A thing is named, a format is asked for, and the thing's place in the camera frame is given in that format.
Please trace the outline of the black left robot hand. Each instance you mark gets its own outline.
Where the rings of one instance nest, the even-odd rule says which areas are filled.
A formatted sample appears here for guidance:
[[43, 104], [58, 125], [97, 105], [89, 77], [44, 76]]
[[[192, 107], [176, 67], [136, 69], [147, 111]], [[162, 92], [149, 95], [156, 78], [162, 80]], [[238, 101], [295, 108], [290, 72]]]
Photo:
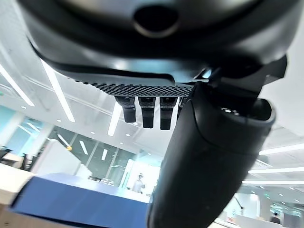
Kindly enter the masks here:
[[56, 72], [115, 97], [127, 123], [176, 126], [150, 228], [206, 228], [276, 119], [258, 96], [285, 75], [301, 0], [18, 0], [28, 40]]

